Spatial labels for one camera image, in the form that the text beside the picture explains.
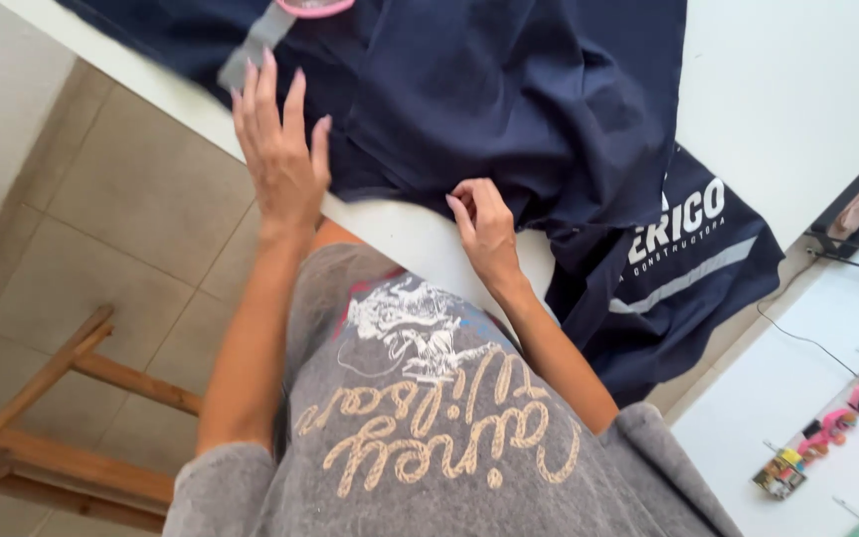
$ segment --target reflective stripe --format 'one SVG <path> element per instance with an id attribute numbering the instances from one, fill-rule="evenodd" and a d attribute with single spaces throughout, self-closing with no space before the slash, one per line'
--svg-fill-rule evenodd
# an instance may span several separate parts
<path id="1" fill-rule="evenodd" d="M 247 32 L 245 42 L 234 49 L 218 71 L 218 84 L 221 88 L 228 91 L 231 88 L 241 89 L 245 84 L 247 58 L 251 58 L 255 65 L 261 65 L 263 48 L 274 50 L 296 20 L 296 17 L 280 8 L 277 2 L 271 2 L 267 11 Z"/>
<path id="2" fill-rule="evenodd" d="M 751 252 L 751 247 L 754 246 L 755 240 L 757 240 L 757 237 L 751 237 L 722 250 L 714 257 L 708 258 L 704 263 L 692 268 L 687 274 L 679 276 L 662 287 L 655 289 L 643 300 L 633 302 L 632 304 L 625 304 L 620 299 L 613 298 L 609 302 L 609 311 L 613 313 L 646 313 L 665 298 L 695 285 L 698 283 L 698 280 L 712 272 L 721 270 L 739 261 L 744 261 L 747 258 L 747 254 Z"/>

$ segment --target wire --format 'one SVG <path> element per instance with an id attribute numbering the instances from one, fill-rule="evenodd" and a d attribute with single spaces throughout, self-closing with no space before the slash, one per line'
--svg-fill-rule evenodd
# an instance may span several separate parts
<path id="1" fill-rule="evenodd" d="M 761 303 L 762 303 L 762 302 L 773 302 L 773 301 L 775 301 L 775 300 L 777 300 L 777 299 L 781 298 L 781 296 L 782 296 L 784 293 L 786 293 L 786 292 L 787 292 L 787 289 L 791 286 L 791 284 L 793 284 L 793 283 L 794 283 L 794 280 L 796 280 L 796 279 L 798 278 L 798 276 L 800 276 L 801 274 L 804 274 L 805 272 L 807 272 L 807 270 L 808 270 L 808 269 L 810 269 L 811 267 L 813 267 L 813 264 L 808 265 L 807 267 L 805 267 L 803 270 L 801 270 L 801 271 L 800 271 L 800 272 L 798 272 L 797 274 L 794 274 L 794 276 L 792 276 L 790 280 L 787 280 L 787 285 L 785 285 L 785 286 L 784 286 L 784 289 L 783 289 L 781 292 L 779 292 L 779 293 L 777 294 L 777 296 L 772 296 L 772 297 L 770 297 L 770 298 L 766 298 L 766 299 L 763 299 L 763 300 L 758 300 L 757 302 L 755 302 L 755 304 L 754 304 L 754 308 L 755 308 L 755 310 L 757 310 L 757 311 L 758 311 L 758 314 L 759 314 L 761 317 L 763 317 L 763 318 L 767 319 L 767 320 L 768 320 L 768 322 L 769 322 L 769 323 L 771 323 L 772 325 L 774 325 L 774 328 L 776 328 L 776 329 L 778 329 L 779 331 L 781 331 L 781 333 L 782 333 L 782 334 L 784 334 L 785 336 L 793 337 L 794 339 L 798 339 L 798 340 L 800 340 L 800 341 L 805 341 L 805 342 L 807 342 L 807 343 L 813 343 L 814 345 L 817 345 L 817 346 L 818 346 L 822 351 L 824 351 L 824 352 L 825 352 L 829 357 L 833 358 L 835 362 L 837 362 L 837 363 L 841 364 L 841 366 L 843 366 L 843 367 L 844 367 L 844 369 L 846 369 L 846 370 L 848 370 L 849 372 L 851 372 L 851 374 L 854 376 L 854 378 L 856 378 L 856 377 L 858 376 L 858 374 L 857 374 L 856 372 L 854 372 L 854 371 L 853 371 L 853 369 L 851 369 L 850 367 L 848 367 L 848 365 L 847 365 L 846 363 L 844 363 L 843 361 L 841 361 L 841 359 L 840 359 L 840 358 L 838 358 L 838 357 L 834 356 L 830 351 L 828 351 L 827 349 L 825 349 L 825 348 L 824 348 L 824 345 L 821 345 L 820 343 L 818 343 L 817 341 L 814 341 L 813 339 L 807 339 L 806 337 L 801 337 L 801 336 L 794 336 L 794 334 L 792 334 L 792 333 L 790 333 L 790 332 L 786 331 L 785 329 L 783 329 L 783 328 L 779 327 L 779 326 L 778 326 L 778 323 L 774 322 L 774 319 L 772 319 L 772 318 L 768 317 L 767 315 L 765 315 L 765 313 L 764 313 L 763 311 L 761 311 Z"/>

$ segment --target gray t-shirt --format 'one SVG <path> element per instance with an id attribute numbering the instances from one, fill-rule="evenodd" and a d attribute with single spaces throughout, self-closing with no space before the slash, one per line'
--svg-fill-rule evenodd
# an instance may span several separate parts
<path id="1" fill-rule="evenodd" d="M 164 534 L 740 536 L 658 411 L 596 438 L 484 312 L 362 246 L 302 266 L 290 443 L 180 471 Z"/>

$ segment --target person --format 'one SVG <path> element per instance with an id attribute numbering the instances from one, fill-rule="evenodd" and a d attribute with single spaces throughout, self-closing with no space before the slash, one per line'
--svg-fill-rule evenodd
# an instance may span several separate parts
<path id="1" fill-rule="evenodd" d="M 658 411 L 620 413 L 543 309 L 491 180 L 447 202 L 518 343 L 348 233 L 317 231 L 330 119 L 308 149 L 304 74 L 281 114 L 264 56 L 233 94 L 257 258 L 164 534 L 740 535 Z"/>

